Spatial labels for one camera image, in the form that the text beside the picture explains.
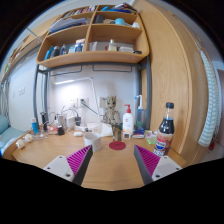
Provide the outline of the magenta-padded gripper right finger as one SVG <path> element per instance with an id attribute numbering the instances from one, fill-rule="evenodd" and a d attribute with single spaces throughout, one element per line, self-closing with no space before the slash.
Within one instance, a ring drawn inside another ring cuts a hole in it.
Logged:
<path id="1" fill-rule="evenodd" d="M 181 170 L 170 157 L 159 157 L 138 145 L 134 146 L 134 156 L 145 185 Z"/>

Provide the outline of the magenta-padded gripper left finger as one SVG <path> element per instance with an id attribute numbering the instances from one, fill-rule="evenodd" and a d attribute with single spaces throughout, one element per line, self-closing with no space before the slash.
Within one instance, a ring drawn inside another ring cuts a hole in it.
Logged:
<path id="1" fill-rule="evenodd" d="M 44 170 L 80 186 L 92 155 L 92 146 L 85 146 L 67 157 L 57 156 Z"/>

